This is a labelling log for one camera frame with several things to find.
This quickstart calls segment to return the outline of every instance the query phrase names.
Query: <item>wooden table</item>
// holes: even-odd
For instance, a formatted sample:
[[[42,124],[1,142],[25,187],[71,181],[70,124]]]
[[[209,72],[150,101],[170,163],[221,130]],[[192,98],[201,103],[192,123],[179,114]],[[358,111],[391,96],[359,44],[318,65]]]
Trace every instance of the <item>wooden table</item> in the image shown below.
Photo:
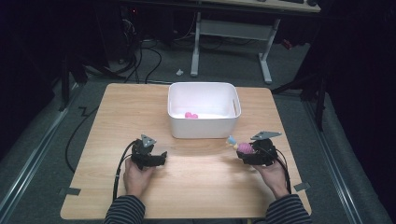
[[[168,151],[165,166],[157,168],[142,197],[145,218],[265,216],[269,204],[275,200],[271,190],[258,172],[237,159],[226,139],[176,139],[170,134],[168,88],[150,84],[107,86],[70,185],[81,192],[78,196],[66,196],[62,218],[106,216],[122,152],[141,133],[157,140],[153,155]],[[233,131],[235,140],[251,142],[250,137],[259,131],[282,132],[272,140],[288,161],[291,185],[300,184],[271,92],[265,88],[236,89],[242,115]],[[124,193],[121,178],[119,195]],[[305,192],[297,193],[311,213]]]

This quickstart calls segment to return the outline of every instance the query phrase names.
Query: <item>black tape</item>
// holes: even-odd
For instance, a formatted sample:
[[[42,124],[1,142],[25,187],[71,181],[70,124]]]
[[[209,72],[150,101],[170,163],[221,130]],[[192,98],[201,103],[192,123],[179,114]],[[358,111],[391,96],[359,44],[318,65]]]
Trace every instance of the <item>black tape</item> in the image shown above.
[[[296,191],[300,191],[303,189],[307,190],[307,189],[311,188],[311,185],[309,183],[301,183],[301,184],[294,186],[294,188]]]
[[[81,191],[81,189],[61,188],[61,190],[59,191],[59,195],[61,195],[61,196],[65,196],[67,194],[69,194],[69,195],[79,195],[80,191]]]

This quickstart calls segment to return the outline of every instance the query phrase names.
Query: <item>white frame leg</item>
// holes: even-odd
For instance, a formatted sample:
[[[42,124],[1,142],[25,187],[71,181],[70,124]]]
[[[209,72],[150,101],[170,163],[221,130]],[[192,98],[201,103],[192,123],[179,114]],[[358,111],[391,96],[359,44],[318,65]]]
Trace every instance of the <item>white frame leg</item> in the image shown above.
[[[198,65],[199,65],[199,36],[201,33],[201,12],[197,12],[197,22],[195,27],[195,43],[194,52],[192,53],[191,62],[191,76],[198,76]]]
[[[260,65],[262,66],[262,75],[264,76],[264,82],[267,84],[272,83],[270,70],[268,69],[267,57],[270,52],[271,46],[274,42],[274,38],[275,38],[277,27],[279,26],[279,23],[280,23],[280,19],[276,19],[274,22],[274,25],[271,29],[264,53],[259,53]]]

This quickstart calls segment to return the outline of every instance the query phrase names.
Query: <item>small blue object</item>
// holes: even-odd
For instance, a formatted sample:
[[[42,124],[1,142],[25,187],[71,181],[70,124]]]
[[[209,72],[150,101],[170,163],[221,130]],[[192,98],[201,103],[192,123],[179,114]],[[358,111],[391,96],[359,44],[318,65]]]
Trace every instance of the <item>small blue object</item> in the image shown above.
[[[235,141],[235,139],[233,139],[233,137],[230,135],[230,137],[228,137],[228,139],[227,139],[227,143],[229,143],[229,144],[231,144],[231,145],[235,145],[236,144],[236,141]]]

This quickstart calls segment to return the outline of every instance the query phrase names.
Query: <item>striped sleeve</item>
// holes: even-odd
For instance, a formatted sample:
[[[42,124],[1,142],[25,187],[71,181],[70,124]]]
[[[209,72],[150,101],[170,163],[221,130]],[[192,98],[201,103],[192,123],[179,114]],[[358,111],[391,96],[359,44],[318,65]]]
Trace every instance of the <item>striped sleeve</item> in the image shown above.
[[[105,224],[141,224],[146,207],[133,195],[123,195],[117,198],[107,211]]]
[[[297,194],[285,196],[271,203],[265,219],[267,224],[312,223],[311,216],[305,211]]]

